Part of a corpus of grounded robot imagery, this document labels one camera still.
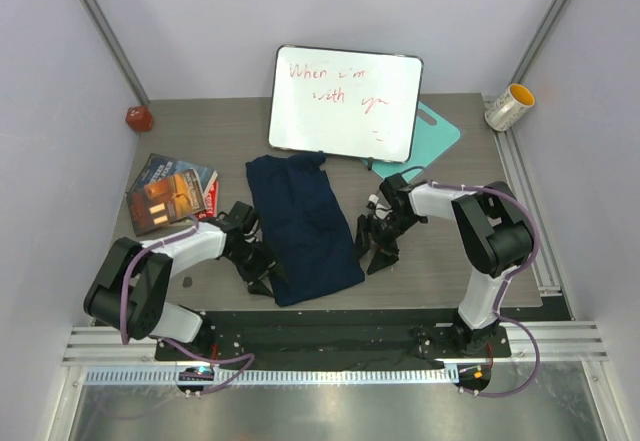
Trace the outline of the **dark blue t shirt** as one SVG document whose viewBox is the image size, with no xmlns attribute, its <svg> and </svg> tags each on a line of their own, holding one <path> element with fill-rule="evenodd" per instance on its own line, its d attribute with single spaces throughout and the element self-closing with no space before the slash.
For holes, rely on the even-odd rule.
<svg viewBox="0 0 640 441">
<path fill-rule="evenodd" d="M 320 153 L 270 155 L 246 164 L 263 241 L 283 275 L 272 274 L 275 302 L 292 306 L 351 288 L 365 280 L 349 224 L 322 166 Z"/>
</svg>

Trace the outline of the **red paperback book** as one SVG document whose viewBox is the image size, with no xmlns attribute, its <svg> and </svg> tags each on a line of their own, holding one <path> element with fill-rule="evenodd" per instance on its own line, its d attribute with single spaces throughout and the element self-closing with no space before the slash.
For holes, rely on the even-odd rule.
<svg viewBox="0 0 640 441">
<path fill-rule="evenodd" d="M 215 217 L 218 211 L 219 181 L 215 180 L 207 188 L 204 195 L 205 209 L 197 214 L 199 220 Z"/>
</svg>

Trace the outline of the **dark orange cover book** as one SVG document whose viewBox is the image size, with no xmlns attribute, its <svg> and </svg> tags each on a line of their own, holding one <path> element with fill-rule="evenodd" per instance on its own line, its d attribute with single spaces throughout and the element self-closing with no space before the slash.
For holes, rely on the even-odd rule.
<svg viewBox="0 0 640 441">
<path fill-rule="evenodd" d="M 169 226 L 205 208 L 198 173 L 187 169 L 127 194 L 133 232 L 141 236 Z"/>
</svg>

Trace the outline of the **white whiteboard with red writing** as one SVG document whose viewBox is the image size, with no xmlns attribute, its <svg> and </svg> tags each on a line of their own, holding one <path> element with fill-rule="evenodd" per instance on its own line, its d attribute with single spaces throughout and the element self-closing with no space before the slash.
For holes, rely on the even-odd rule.
<svg viewBox="0 0 640 441">
<path fill-rule="evenodd" d="M 269 145 L 405 162 L 423 68 L 417 56 L 283 45 L 276 53 Z"/>
</svg>

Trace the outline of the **blue nineteen eighty-four book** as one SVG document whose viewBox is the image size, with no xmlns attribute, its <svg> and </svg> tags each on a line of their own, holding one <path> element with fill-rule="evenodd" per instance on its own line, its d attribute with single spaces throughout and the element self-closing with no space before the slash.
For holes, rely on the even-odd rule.
<svg viewBox="0 0 640 441">
<path fill-rule="evenodd" d="M 133 190 L 138 190 L 148 184 L 154 183 L 156 181 L 159 181 L 160 179 L 164 179 L 188 169 L 194 169 L 197 172 L 200 184 L 203 188 L 207 188 L 209 184 L 211 182 L 214 182 L 217 178 L 217 172 L 213 168 L 200 166 L 188 161 L 152 153 L 149 155 L 146 163 L 144 164 L 137 178 L 134 180 L 131 188 Z"/>
</svg>

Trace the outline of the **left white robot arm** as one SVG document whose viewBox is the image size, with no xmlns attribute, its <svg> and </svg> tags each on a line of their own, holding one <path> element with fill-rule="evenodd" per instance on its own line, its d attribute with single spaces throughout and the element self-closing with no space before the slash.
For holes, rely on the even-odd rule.
<svg viewBox="0 0 640 441">
<path fill-rule="evenodd" d="M 265 281 L 287 275 L 273 250 L 257 238 L 259 215 L 237 202 L 230 212 L 196 221 L 170 236 L 139 242 L 117 239 L 109 249 L 88 293 L 84 312 L 120 331 L 121 341 L 169 338 L 190 359 L 205 358 L 213 330 L 204 314 L 171 304 L 172 278 L 208 260 L 230 261 L 251 294 L 271 297 Z"/>
</svg>

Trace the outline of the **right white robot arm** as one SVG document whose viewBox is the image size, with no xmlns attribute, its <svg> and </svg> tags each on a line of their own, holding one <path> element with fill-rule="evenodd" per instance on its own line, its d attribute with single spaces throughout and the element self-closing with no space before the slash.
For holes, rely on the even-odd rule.
<svg viewBox="0 0 640 441">
<path fill-rule="evenodd" d="M 372 275 L 399 261 L 398 239 L 432 218 L 453 221 L 471 265 L 463 300 L 453 315 L 451 343 L 462 355 L 481 352 L 497 334 L 500 310 L 512 278 L 525 270 L 539 250 L 539 233 L 530 212 L 508 184 L 411 184 L 401 174 L 383 180 L 369 197 L 368 212 L 357 219 L 357 258 L 371 253 Z"/>
</svg>

